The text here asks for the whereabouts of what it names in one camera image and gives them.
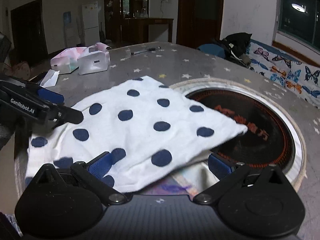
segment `window frame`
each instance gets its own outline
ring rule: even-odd
[[[297,40],[299,40],[300,42],[312,47],[313,49],[315,49],[317,52],[320,52],[320,48],[316,47],[314,45],[314,42],[315,42],[315,36],[316,36],[316,24],[317,24],[317,5],[318,5],[318,0],[315,0],[315,23],[314,23],[314,27],[313,27],[313,37],[312,37],[312,43],[310,43],[309,41],[306,41],[305,39],[293,34],[293,33],[290,33],[284,29],[281,28],[281,25],[282,25],[282,14],[283,14],[283,0],[280,0],[280,15],[279,15],[279,24],[278,24],[278,31],[279,32],[282,32],[282,33],[285,33],[287,34],[288,36],[291,36]]]

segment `butterfly pattern fabric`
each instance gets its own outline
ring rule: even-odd
[[[261,55],[264,59],[266,59],[267,61],[269,61],[268,56],[269,56],[269,52],[263,50],[262,48],[258,48],[254,54],[257,55]]]
[[[279,73],[283,78],[285,78],[287,75],[287,73],[284,70],[277,69],[275,66],[272,66],[270,71],[274,73]]]
[[[294,83],[291,83],[290,81],[286,81],[285,82],[287,84],[287,87],[290,88],[290,89],[294,89],[294,91],[298,91],[299,94],[302,93],[302,86],[300,86],[299,84],[294,84]]]
[[[306,81],[309,81],[310,79],[313,79],[313,82],[317,85],[318,84],[318,77],[320,74],[320,70],[316,70],[314,73],[311,73],[311,70],[305,66],[306,69]]]
[[[298,82],[300,77],[301,69],[296,70],[294,73],[292,71],[289,71],[289,74],[287,76],[288,79],[292,79],[294,82]]]
[[[291,60],[285,58],[285,57],[281,57],[281,56],[276,56],[274,58],[272,58],[273,61],[283,61],[284,63],[286,63],[286,65],[288,66],[288,68],[291,68]]]
[[[302,63],[276,48],[269,49],[253,41],[248,49],[251,59],[250,70],[278,83],[320,109],[320,68]]]

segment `white tissue box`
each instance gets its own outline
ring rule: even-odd
[[[87,47],[78,58],[79,74],[84,75],[107,70],[110,64],[107,47],[100,42]]]

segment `tissue box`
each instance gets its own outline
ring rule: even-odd
[[[60,71],[60,74],[71,73],[79,66],[77,59],[85,49],[86,47],[65,49],[51,59],[51,68]]]
[[[87,47],[78,57],[79,74],[84,75],[107,70],[110,65],[110,55],[107,48],[109,46],[100,42]]]

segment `window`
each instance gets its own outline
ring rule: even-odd
[[[320,0],[281,0],[279,30],[320,50]]]

